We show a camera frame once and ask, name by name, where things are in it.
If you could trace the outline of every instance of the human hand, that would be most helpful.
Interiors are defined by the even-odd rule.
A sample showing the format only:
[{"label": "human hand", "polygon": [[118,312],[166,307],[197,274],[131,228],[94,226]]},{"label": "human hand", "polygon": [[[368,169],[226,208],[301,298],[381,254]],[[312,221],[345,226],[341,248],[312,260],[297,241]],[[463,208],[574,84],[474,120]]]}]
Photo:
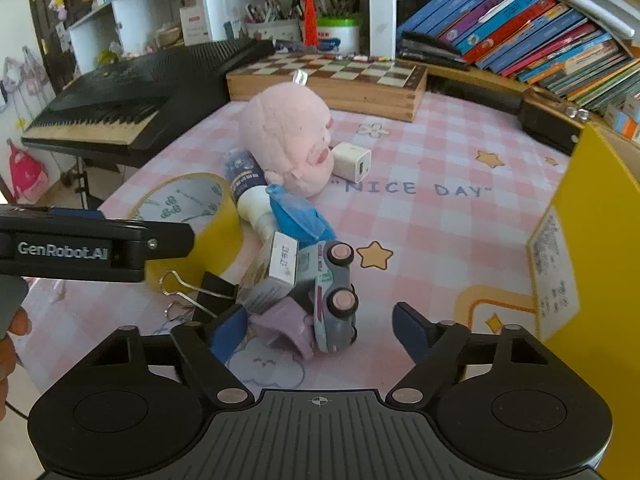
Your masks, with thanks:
[{"label": "human hand", "polygon": [[[14,319],[9,325],[9,332],[15,335],[27,335],[31,332],[31,321],[26,311],[20,307],[15,313]],[[9,336],[0,340],[0,420],[6,415],[6,396],[9,393],[9,381],[7,377],[15,370],[14,342]]]}]

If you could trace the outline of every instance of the pink plush toy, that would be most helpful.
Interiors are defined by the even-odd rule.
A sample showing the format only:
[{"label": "pink plush toy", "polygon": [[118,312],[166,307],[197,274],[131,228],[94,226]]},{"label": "pink plush toy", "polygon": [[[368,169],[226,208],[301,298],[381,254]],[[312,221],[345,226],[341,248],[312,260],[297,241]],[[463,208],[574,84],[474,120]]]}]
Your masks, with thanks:
[{"label": "pink plush toy", "polygon": [[315,195],[334,170],[327,105],[296,83],[270,86],[254,96],[240,118],[245,145],[269,184],[305,197]]}]

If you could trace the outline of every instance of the gray toy car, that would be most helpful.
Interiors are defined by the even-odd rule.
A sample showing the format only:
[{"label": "gray toy car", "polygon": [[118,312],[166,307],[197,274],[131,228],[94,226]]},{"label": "gray toy car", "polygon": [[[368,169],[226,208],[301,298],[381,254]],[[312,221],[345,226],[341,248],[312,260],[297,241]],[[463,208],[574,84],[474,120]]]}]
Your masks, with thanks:
[{"label": "gray toy car", "polygon": [[318,349],[338,352],[356,340],[358,297],[351,285],[353,248],[343,242],[318,242],[298,251],[296,286],[290,294],[314,317]]}]

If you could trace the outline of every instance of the red tassel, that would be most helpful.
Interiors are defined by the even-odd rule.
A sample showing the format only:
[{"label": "red tassel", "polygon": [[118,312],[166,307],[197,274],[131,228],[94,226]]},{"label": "red tassel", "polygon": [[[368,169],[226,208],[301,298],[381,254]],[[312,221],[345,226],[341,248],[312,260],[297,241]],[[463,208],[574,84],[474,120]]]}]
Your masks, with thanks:
[{"label": "red tassel", "polygon": [[316,7],[314,0],[303,0],[305,3],[305,46],[318,46],[318,29],[316,27]]}]

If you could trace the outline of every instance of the clock face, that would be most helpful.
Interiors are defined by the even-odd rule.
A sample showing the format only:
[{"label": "clock face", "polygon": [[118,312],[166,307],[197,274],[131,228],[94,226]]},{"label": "clock face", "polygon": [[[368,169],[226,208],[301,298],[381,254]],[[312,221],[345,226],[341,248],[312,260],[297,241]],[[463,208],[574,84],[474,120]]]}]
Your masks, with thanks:
[{"label": "clock face", "polygon": [[134,220],[188,223],[197,234],[218,214],[225,190],[206,176],[185,176],[153,191],[132,213]]}]

